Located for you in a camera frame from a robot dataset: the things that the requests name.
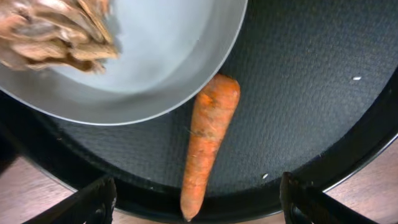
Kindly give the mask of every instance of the table surface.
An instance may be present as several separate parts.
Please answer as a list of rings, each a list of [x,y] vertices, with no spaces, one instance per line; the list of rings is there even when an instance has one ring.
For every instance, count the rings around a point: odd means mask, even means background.
[[[398,223],[398,141],[357,174],[327,194],[379,223]],[[0,223],[21,223],[72,192],[41,173],[23,157],[0,176]],[[114,223],[155,223],[114,212]],[[277,214],[244,224],[284,223]]]

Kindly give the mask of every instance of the carrot skin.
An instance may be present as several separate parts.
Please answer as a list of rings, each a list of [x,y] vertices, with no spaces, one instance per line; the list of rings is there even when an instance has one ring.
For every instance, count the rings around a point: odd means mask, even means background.
[[[197,94],[180,200],[190,221],[200,210],[218,149],[238,105],[241,90],[236,80],[217,74]]]

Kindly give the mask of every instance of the textured black surface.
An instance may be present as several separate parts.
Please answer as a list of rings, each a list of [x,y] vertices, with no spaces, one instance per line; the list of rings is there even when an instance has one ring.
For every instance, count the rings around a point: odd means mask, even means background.
[[[209,195],[260,187],[322,156],[392,75],[397,28],[395,1],[251,1],[221,69],[238,80],[242,97],[211,174]],[[150,180],[127,181],[180,187],[192,102],[129,126],[53,120],[85,149]]]

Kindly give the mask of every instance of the carrot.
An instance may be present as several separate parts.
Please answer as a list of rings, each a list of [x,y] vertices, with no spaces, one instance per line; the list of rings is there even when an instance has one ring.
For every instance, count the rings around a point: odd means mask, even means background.
[[[188,221],[198,214],[203,203],[211,168],[240,94],[238,82],[221,74],[197,94],[180,201]]]

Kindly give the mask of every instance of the black tray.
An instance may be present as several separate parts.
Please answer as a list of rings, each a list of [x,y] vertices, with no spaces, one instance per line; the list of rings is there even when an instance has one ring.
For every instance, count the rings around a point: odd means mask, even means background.
[[[396,27],[395,1],[250,1],[221,69],[241,84],[241,102],[193,222],[278,212],[283,171],[327,189],[385,149],[398,132]],[[50,118],[5,94],[0,101],[2,134],[56,178],[79,189],[111,174],[120,209],[182,221],[193,100],[118,127]]]

